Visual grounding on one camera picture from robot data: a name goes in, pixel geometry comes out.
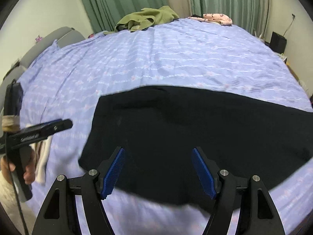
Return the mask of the left hand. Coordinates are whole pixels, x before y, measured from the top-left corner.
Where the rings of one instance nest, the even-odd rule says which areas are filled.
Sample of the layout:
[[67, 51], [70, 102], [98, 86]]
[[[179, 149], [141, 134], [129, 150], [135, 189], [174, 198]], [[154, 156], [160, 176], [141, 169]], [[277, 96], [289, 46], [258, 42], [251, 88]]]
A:
[[[25, 184], [31, 185], [35, 181], [35, 161], [34, 161], [34, 151], [31, 150], [30, 158], [27, 165], [25, 166], [24, 181]], [[1, 171], [4, 179], [12, 185], [11, 172], [15, 170], [15, 165], [12, 162], [8, 162], [7, 158], [4, 156], [1, 158]]]

